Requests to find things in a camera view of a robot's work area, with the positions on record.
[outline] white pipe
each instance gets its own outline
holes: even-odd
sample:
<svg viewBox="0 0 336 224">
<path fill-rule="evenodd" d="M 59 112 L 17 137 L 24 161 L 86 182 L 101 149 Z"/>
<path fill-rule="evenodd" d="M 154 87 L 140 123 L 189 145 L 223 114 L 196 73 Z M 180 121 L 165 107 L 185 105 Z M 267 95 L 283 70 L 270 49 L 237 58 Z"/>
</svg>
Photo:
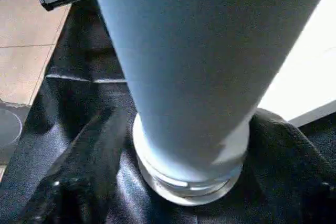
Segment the white pipe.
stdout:
<svg viewBox="0 0 336 224">
<path fill-rule="evenodd" d="M 98 0 L 148 172 L 197 186 L 239 174 L 248 121 L 317 1 Z"/>
</svg>

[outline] beige floor tile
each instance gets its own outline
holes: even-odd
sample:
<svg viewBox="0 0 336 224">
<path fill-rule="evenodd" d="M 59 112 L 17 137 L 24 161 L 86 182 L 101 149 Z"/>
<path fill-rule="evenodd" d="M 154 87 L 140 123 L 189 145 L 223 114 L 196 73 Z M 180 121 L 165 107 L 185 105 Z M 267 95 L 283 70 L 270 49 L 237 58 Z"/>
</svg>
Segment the beige floor tile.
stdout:
<svg viewBox="0 0 336 224">
<path fill-rule="evenodd" d="M 46 67 L 47 67 L 47 65 L 48 65 L 48 63 L 49 63 L 49 60 L 50 60 L 51 56 L 53 55 L 53 52 L 54 52 L 55 47 L 56 47 L 56 45 L 52 45 L 51 48 L 50 48 L 50 51 L 49 51 L 49 53 L 48 53 L 48 56 L 46 57 L 45 62 L 44 62 L 43 66 L 42 66 L 42 68 L 41 68 L 41 71 L 40 71 L 40 73 L 39 73 L 38 80 L 37 80 L 37 82 L 36 82 L 36 84 L 35 84 L 34 91 L 33 91 L 32 95 L 31 95 L 31 97 L 30 97 L 30 101 L 29 101 L 29 104 L 28 104 L 28 105 L 32 105 L 33 102 L 34 102 L 34 99 L 35 99 L 35 97 L 36 97 L 36 95 L 37 95 L 37 92 L 38 92 L 38 90 L 40 89 L 40 86 L 41 86 L 42 81 L 43 81 L 43 79 L 44 79 L 44 74 L 45 74 Z"/>
<path fill-rule="evenodd" d="M 38 0 L 0 0 L 0 47 L 51 45 L 66 7 L 45 11 Z"/>
<path fill-rule="evenodd" d="M 0 48 L 0 99 L 29 104 L 50 46 Z"/>
</svg>

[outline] white object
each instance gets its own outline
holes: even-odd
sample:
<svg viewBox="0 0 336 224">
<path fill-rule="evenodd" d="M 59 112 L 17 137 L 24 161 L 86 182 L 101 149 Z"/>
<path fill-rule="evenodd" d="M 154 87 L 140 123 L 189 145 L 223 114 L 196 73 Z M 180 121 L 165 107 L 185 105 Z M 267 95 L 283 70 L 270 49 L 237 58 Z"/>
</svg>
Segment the white object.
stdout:
<svg viewBox="0 0 336 224">
<path fill-rule="evenodd" d="M 321 0 L 259 107 L 302 126 L 336 112 L 336 0 Z"/>
</svg>

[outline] shiny black material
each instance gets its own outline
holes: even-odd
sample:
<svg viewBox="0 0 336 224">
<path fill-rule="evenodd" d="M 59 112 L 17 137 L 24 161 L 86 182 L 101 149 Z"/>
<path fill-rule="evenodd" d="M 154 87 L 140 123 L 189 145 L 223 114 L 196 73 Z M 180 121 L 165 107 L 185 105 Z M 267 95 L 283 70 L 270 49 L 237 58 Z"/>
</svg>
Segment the shiny black material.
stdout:
<svg viewBox="0 0 336 224">
<path fill-rule="evenodd" d="M 93 0 L 72 6 L 46 72 L 0 184 L 0 223 L 301 223 L 316 216 L 309 192 L 334 185 L 334 167 L 297 128 L 258 111 L 224 198 L 181 207 L 157 195 L 138 169 L 136 110 Z"/>
</svg>

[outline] floor tile grout line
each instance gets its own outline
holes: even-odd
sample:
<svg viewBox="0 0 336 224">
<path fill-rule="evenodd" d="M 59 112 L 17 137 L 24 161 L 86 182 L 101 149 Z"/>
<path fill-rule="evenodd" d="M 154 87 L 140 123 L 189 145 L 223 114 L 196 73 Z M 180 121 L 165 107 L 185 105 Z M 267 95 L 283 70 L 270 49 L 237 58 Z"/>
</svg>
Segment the floor tile grout line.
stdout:
<svg viewBox="0 0 336 224">
<path fill-rule="evenodd" d="M 52 46 L 56 44 L 56 41 L 55 41 L 55 40 L 56 40 L 57 33 L 58 33 L 59 29 L 62 29 L 62 28 L 63 28 L 63 27 L 61 27 L 61 26 L 62 26 L 63 23 L 65 23 L 65 22 L 63 22 L 63 21 L 64 21 L 64 19 L 66 18 L 65 16 L 66 16 L 66 14 L 68 13 L 68 10 L 69 10 L 69 9 L 70 9 L 70 6 L 67 6 L 67 7 L 65 8 L 65 10 L 64 10 L 64 13 L 63 13 L 63 15 L 62 15 L 61 21 L 60 21 L 60 23 L 59 23 L 59 25 L 58 25 L 58 27 L 57 27 L 57 29 L 56 29 L 56 32 L 55 32 L 55 35 L 54 35 L 53 39 L 52 39 L 52 41 L 55 42 L 55 43 L 52 44 L 52 45 L 50 45 L 50 48 L 49 48 L 47 57 L 46 57 L 46 59 L 44 60 L 42 69 L 41 69 L 41 71 L 40 71 L 40 74 L 38 75 L 38 78 L 37 78 L 37 81 L 36 81 L 36 83 L 35 83 L 33 92 L 32 92 L 32 94 L 31 94 L 31 96 L 30 96 L 28 105 L 31 105 L 31 104 L 32 104 L 33 95 L 35 94 L 35 90 L 36 90 L 36 88 L 37 88 L 38 81 L 39 81 L 39 79 L 41 78 L 41 75 L 42 75 L 42 73 L 43 73 L 43 71 L 44 71 L 44 68 L 45 68 L 45 66 L 46 66 L 46 62 L 47 62 L 48 60 L 50 60 L 50 58 L 52 57 L 52 55 L 50 55 L 50 54 L 53 53 L 53 52 L 51 52 L 51 50 L 52 50 Z"/>
<path fill-rule="evenodd" d="M 0 49 L 2 49 L 2 48 L 15 48 L 15 47 L 42 47 L 42 46 L 52 46 L 52 45 L 54 45 L 54 44 L 37 44 L 37 45 L 6 46 L 6 47 L 0 46 Z"/>
</svg>

